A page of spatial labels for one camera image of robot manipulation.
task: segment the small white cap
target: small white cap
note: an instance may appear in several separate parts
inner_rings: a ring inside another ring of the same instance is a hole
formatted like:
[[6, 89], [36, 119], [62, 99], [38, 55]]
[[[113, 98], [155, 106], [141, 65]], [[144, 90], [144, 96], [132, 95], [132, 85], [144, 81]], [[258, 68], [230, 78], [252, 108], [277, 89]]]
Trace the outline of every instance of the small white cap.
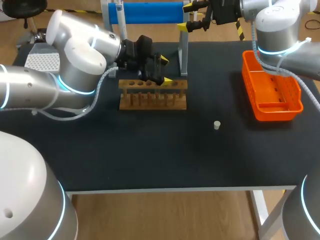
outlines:
[[221, 125], [221, 122], [219, 122], [219, 121], [214, 121], [214, 123], [213, 123], [213, 127], [215, 130], [218, 130], [220, 125]]

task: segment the black table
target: black table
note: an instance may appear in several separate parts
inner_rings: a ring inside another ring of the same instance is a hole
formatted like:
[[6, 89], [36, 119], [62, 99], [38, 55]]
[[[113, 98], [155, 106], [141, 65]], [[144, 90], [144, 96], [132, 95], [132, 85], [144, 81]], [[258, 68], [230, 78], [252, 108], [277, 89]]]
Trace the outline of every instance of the black table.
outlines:
[[[178, 76], [178, 45], [155, 48], [170, 60], [166, 76]], [[14, 64], [23, 66], [30, 49]], [[251, 42], [190, 43], [187, 111], [119, 111], [118, 79], [110, 78], [83, 119], [1, 112], [0, 131], [35, 146], [66, 191], [297, 185], [320, 159], [320, 114], [303, 92], [293, 121], [258, 122], [241, 74], [249, 49]]]

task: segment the blue bar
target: blue bar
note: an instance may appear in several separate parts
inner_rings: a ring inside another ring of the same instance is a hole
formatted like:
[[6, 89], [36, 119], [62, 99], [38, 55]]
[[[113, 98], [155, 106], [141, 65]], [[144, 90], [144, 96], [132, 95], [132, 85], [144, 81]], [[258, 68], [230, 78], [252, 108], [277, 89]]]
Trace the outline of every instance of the blue bar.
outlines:
[[[183, 2], [127, 2], [124, 3], [126, 24], [180, 24], [183, 23]], [[109, 3], [109, 20], [118, 24], [115, 3]]]

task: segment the test tube rack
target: test tube rack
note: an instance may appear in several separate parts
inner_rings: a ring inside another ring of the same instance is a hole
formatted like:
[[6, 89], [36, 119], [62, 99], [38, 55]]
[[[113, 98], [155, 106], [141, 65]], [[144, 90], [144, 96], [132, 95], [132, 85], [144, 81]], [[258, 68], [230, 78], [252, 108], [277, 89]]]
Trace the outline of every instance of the test tube rack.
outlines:
[[186, 110], [186, 80], [158, 86], [152, 81], [119, 80], [120, 110]]

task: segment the orange plastic tray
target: orange plastic tray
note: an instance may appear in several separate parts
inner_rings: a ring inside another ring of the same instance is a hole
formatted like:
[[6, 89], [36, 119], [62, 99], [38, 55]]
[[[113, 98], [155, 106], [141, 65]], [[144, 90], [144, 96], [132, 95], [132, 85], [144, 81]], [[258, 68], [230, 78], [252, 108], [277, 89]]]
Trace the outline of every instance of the orange plastic tray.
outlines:
[[303, 111], [301, 89], [293, 77], [267, 74], [253, 51], [242, 57], [242, 76], [257, 120], [290, 121]]

